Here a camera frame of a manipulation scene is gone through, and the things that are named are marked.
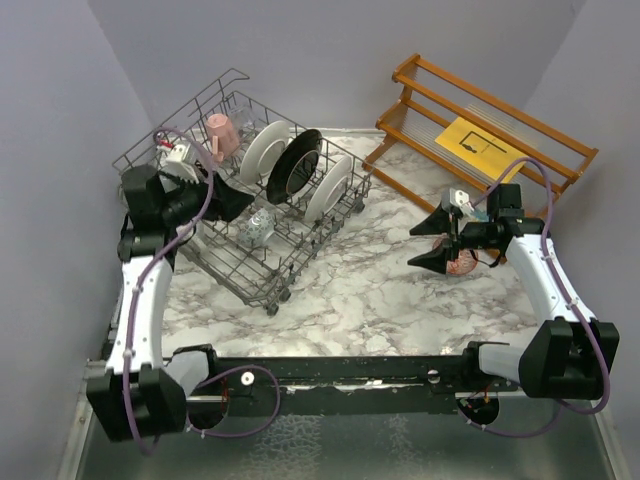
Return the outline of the blue zigzag patterned bowl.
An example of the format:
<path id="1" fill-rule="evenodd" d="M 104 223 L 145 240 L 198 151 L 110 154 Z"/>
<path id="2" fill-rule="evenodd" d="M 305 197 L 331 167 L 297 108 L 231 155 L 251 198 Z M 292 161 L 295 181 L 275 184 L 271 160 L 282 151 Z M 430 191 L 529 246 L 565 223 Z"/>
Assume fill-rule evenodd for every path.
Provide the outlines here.
<path id="1" fill-rule="evenodd" d="M 472 272 L 478 265 L 478 259 L 475 250 L 460 250 L 455 260 L 446 262 L 446 274 L 463 276 Z"/>

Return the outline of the red patterned glass bowl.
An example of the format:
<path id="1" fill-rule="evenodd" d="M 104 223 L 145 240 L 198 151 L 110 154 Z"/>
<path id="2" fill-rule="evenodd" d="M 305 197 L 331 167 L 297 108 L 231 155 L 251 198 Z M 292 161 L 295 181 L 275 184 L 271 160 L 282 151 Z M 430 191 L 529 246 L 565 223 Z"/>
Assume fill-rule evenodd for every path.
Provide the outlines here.
<path id="1" fill-rule="evenodd" d="M 238 235 L 238 242 L 247 248 L 264 247 L 275 233 L 275 217 L 261 208 L 248 220 Z"/>

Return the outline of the black rimmed printed plate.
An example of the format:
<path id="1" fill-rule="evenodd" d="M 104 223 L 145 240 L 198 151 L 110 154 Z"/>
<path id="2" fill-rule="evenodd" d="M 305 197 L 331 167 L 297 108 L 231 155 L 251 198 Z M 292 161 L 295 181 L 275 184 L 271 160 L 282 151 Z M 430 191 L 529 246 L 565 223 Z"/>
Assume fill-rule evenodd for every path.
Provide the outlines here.
<path id="1" fill-rule="evenodd" d="M 240 180 L 246 185 L 268 176 L 289 142 L 289 126 L 276 121 L 263 128 L 246 150 L 240 166 Z"/>

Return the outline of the pink cream mug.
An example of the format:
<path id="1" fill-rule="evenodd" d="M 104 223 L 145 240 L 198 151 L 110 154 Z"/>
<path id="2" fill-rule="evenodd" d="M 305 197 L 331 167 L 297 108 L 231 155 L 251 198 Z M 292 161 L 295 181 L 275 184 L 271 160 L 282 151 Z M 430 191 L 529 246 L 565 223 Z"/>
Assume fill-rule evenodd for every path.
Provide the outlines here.
<path id="1" fill-rule="evenodd" d="M 240 146 L 240 139 L 231 119 L 221 113 L 209 116 L 205 129 L 210 138 L 214 158 L 221 163 Z"/>

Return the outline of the black rimmed cream plate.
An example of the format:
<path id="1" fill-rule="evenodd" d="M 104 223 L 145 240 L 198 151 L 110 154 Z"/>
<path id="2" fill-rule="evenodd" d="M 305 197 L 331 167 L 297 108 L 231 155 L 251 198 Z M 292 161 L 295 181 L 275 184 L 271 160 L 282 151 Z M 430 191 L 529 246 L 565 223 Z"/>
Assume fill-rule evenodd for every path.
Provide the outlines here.
<path id="1" fill-rule="evenodd" d="M 319 162 L 321 143 L 321 132 L 309 129 L 286 147 L 268 179 L 266 194 L 271 204 L 286 202 L 311 180 Z"/>

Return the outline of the clear drinking glass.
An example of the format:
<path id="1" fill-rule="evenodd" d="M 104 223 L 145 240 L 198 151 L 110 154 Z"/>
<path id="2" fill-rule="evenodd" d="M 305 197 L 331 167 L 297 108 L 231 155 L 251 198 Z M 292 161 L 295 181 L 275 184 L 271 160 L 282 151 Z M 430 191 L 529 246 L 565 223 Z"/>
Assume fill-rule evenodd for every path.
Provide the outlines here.
<path id="1" fill-rule="evenodd" d="M 248 104 L 238 104 L 228 111 L 228 117 L 240 135 L 251 131 L 256 125 L 256 116 Z"/>

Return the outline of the blue rimmed white plate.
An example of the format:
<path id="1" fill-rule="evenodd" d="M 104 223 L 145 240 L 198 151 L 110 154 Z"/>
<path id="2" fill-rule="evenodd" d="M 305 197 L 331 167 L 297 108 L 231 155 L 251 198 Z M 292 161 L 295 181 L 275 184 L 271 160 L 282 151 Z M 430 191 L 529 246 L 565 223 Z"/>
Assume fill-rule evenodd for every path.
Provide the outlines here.
<path id="1" fill-rule="evenodd" d="M 344 155 L 326 174 L 308 203 L 304 221 L 313 223 L 328 214 L 346 193 L 353 159 Z"/>

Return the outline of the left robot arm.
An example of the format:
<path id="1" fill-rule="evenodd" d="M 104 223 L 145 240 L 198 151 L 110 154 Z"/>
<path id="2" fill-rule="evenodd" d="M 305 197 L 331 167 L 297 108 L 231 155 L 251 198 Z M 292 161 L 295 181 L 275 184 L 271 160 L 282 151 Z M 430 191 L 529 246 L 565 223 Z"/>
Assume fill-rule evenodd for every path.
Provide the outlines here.
<path id="1" fill-rule="evenodd" d="M 254 201 L 218 175 L 189 182 L 150 164 L 125 171 L 121 187 L 128 212 L 117 248 L 123 278 L 118 329 L 104 374 L 89 379 L 86 389 L 113 442 L 182 430 L 188 396 L 220 385 L 209 345 L 180 348 L 165 361 L 161 326 L 179 233 L 195 232 L 194 217 L 231 222 Z"/>

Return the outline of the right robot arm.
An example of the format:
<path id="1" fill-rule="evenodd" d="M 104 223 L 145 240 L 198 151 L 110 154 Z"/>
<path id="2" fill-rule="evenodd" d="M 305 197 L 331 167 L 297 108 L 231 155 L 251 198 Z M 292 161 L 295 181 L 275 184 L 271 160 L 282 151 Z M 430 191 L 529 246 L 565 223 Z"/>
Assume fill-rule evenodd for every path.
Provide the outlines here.
<path id="1" fill-rule="evenodd" d="M 413 236 L 441 235 L 430 252 L 409 265 L 444 274 L 462 251 L 496 250 L 515 270 L 540 326 L 525 347 L 471 343 L 459 367 L 461 383 L 481 391 L 500 377 L 532 398 L 602 399 L 619 344 L 610 322 L 600 322 L 579 298 L 561 265 L 545 222 L 522 208 L 519 185 L 501 183 L 487 197 L 485 221 L 459 224 L 470 212 L 468 195 L 451 189 Z"/>

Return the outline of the orange wooden shelf rack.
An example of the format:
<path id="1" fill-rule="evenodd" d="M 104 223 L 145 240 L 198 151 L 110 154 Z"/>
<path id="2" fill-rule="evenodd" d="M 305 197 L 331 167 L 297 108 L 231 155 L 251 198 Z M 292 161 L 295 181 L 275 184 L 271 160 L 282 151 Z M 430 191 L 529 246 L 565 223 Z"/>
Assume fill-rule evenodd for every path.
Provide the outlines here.
<path id="1" fill-rule="evenodd" d="M 461 169 L 435 138 L 462 117 L 542 163 L 508 174 L 520 185 L 527 212 L 541 216 L 589 168 L 598 149 L 557 130 L 487 91 L 413 54 L 392 74 L 398 99 L 377 121 L 384 138 L 364 169 L 426 212 L 448 187 L 484 192 L 489 183 Z"/>

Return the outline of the yellow paper card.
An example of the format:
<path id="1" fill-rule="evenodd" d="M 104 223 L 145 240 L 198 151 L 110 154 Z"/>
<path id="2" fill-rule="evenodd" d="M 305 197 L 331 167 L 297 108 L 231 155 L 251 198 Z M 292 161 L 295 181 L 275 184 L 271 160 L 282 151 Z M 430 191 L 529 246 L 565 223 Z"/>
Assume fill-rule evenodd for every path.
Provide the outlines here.
<path id="1" fill-rule="evenodd" d="M 462 117 L 456 118 L 435 143 L 455 157 L 461 169 L 492 184 L 525 154 Z"/>

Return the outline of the black mounting base bar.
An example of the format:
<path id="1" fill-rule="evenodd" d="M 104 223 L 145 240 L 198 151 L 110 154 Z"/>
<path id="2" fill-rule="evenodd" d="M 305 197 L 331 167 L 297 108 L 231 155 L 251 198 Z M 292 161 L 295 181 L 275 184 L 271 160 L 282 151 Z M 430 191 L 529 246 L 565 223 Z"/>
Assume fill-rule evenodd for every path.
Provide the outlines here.
<path id="1" fill-rule="evenodd" d="M 493 400 L 513 392 L 512 380 L 473 371 L 471 355 L 351 357 L 219 357 L 209 345 L 175 353 L 156 374 L 156 404 L 170 413 L 212 415 L 453 414 L 456 401 Z"/>

